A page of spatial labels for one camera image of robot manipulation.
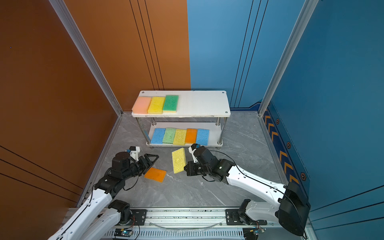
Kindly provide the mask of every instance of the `white robotic arm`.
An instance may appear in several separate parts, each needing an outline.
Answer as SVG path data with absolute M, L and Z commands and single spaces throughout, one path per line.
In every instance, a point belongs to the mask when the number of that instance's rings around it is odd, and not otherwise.
M 311 206 L 297 185 L 289 183 L 285 186 L 256 176 L 233 161 L 218 160 L 198 144 L 190 146 L 189 152 L 193 161 L 184 167 L 187 176 L 209 175 L 217 182 L 245 189 L 268 203 L 244 200 L 238 212 L 243 224 L 254 225 L 257 220 L 279 222 L 289 232 L 303 235 Z
M 126 152 L 117 153 L 112 160 L 112 167 L 92 187 L 92 193 L 84 204 L 49 240 L 98 240 L 120 221 L 133 220 L 128 203 L 111 201 L 124 187 L 126 179 L 145 174 L 159 158 L 152 154 L 139 157 L 139 152 L 140 147 L 130 147 Z M 89 226 L 107 205 L 104 214 Z

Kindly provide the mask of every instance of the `orange sponge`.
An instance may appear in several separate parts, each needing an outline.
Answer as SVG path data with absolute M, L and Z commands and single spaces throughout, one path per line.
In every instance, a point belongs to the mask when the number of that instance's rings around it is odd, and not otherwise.
M 163 182 L 166 174 L 167 171 L 151 167 L 148 172 L 144 175 L 144 177 L 158 182 Z
M 187 135 L 185 136 L 186 144 L 194 144 L 196 143 L 197 129 L 188 128 Z
M 132 107 L 132 112 L 136 114 L 148 114 L 148 107 L 151 103 L 151 97 L 137 97 Z

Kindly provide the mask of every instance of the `black mounting plate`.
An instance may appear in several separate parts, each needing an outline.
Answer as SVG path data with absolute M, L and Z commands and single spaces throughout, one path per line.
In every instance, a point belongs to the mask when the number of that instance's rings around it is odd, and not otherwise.
M 132 214 L 135 217 L 135 226 L 143 226 L 145 219 L 147 217 L 147 210 L 146 209 L 131 209 Z M 131 226 L 133 223 L 133 220 L 129 220 L 127 223 L 124 223 L 124 226 Z
M 227 225 L 236 226 L 236 225 L 244 225 L 240 220 L 240 215 L 238 213 L 238 209 L 226 209 L 225 210 L 225 219 L 227 220 Z M 265 220 L 257 220 L 259 225 L 267 225 L 267 221 Z

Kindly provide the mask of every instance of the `yellow sponge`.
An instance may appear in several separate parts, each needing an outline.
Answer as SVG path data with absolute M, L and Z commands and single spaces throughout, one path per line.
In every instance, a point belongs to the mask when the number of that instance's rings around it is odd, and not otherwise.
M 184 148 L 180 148 L 172 152 L 172 162 L 173 162 L 174 173 L 179 173 L 184 171 L 184 167 L 187 165 Z
M 151 104 L 148 108 L 148 114 L 163 114 L 165 100 L 165 97 L 152 97 Z
M 185 136 L 187 135 L 186 129 L 176 129 L 173 145 L 185 145 Z

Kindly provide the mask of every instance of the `green sponge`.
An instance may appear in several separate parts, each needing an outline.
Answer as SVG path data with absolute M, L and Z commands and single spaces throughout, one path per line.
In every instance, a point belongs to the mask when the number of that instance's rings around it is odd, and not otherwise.
M 163 143 L 173 143 L 176 128 L 168 127 L 164 133 Z
M 177 102 L 179 101 L 178 95 L 167 95 L 164 102 L 163 112 L 175 113 L 177 111 Z

